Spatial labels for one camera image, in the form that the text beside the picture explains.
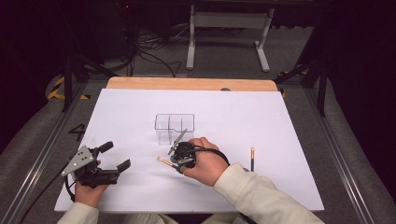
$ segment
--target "metal frame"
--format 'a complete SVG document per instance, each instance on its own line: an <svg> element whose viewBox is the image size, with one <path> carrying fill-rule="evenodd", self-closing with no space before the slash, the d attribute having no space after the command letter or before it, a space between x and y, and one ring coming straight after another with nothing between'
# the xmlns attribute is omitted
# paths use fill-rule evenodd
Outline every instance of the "metal frame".
<svg viewBox="0 0 396 224"><path fill-rule="evenodd" d="M260 41L255 41L255 48L259 56L263 72L269 72L270 67L265 57L263 46L271 25L274 10L268 13L218 13L218 12L195 12L191 6L190 14L190 44L187 54L186 69L194 68L195 56L195 27L227 27L227 28L249 28L262 29Z"/></svg>
<svg viewBox="0 0 396 224"><path fill-rule="evenodd" d="M77 99L84 92L86 86L86 83L78 83L73 98ZM18 219L19 215L21 214L21 210L25 206L29 196L35 188L35 184L37 183L38 178L41 176L48 160L50 159L50 155L55 148L55 144L58 140L59 135L61 134L64 125L67 122L67 119L70 117L70 114L72 113L77 103L78 100L72 101L68 109L63 112L58 118L46 144L43 146L40 153L38 154L34 165L32 166L25 180L23 181L20 190L18 191L5 216L3 217L1 221L2 224L12 224L15 223Z"/></svg>
<svg viewBox="0 0 396 224"><path fill-rule="evenodd" d="M318 119L320 127L324 132L330 152L332 155L332 159L334 164L338 170L338 173L341 176L341 179L346 188L346 192L349 195L350 201L352 201L352 205L355 208L356 214L358 215L359 220L362 224L374 224L374 220L370 214L369 209L367 208L366 203L363 200L359 187L356 184L355 178L352 173L349 171L347 167L347 162L344 159L343 153L341 152L340 147L335 140L335 137L332 133L332 129L329 126L325 117L322 117L320 112L317 110L317 99L314 91L312 89L304 89L308 102L312 109L315 112L315 115Z"/></svg>

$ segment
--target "table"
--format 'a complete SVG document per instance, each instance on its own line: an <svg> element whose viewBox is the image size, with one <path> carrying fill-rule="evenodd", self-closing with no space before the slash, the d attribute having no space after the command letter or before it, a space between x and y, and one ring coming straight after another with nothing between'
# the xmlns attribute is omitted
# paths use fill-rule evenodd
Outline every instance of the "table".
<svg viewBox="0 0 396 224"><path fill-rule="evenodd" d="M279 189L307 208L323 210L286 106L273 81L113 77L99 96L81 144L98 147L111 140L114 148L99 158L103 169L114 169L126 159L131 159L132 165L121 174L119 183L106 191L99 205L101 211L167 214L235 211L212 188L156 161L158 156L168 159L170 146L158 144L154 117L164 111L176 114L180 110L183 114L194 112L195 137L207 136L231 163L240 161L248 167L250 147L254 146L257 174L271 178ZM55 210L66 211L70 205L63 189Z"/></svg>

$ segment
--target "person's right hand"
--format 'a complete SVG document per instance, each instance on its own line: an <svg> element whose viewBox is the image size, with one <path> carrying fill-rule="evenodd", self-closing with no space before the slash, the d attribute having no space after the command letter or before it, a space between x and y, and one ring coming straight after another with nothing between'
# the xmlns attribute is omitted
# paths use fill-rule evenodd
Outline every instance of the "person's right hand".
<svg viewBox="0 0 396 224"><path fill-rule="evenodd" d="M192 138L189 142L196 146L219 150L216 145L207 141L205 137ZM181 172L185 176L194 178L205 185L215 186L222 173L227 169L227 162L213 152L197 151L195 155L195 166L193 168L182 166Z"/></svg>

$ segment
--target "metal stand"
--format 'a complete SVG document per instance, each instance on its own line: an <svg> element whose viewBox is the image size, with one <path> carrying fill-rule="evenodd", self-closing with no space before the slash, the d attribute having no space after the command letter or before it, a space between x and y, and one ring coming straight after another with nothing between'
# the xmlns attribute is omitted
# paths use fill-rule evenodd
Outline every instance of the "metal stand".
<svg viewBox="0 0 396 224"><path fill-rule="evenodd" d="M262 38L260 41L255 41L255 48L262 65L262 71L269 72L270 67L262 49L268 30L271 25L271 20L274 15L274 10L269 9L268 13L218 13L218 12L195 12L194 6L191 6L190 15L190 44L189 52L187 54L187 70L194 68L195 55L195 27L226 27L226 28L250 28L262 29Z"/></svg>

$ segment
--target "person's left hand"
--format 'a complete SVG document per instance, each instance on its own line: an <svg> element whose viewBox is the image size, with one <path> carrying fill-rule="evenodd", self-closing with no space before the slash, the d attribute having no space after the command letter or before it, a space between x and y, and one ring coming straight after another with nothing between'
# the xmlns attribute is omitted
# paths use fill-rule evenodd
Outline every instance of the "person's left hand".
<svg viewBox="0 0 396 224"><path fill-rule="evenodd" d="M82 186L78 181L75 186L76 203L84 203L90 207L97 208L102 197L103 192L108 188L108 185L99 185L96 188L89 186Z"/></svg>

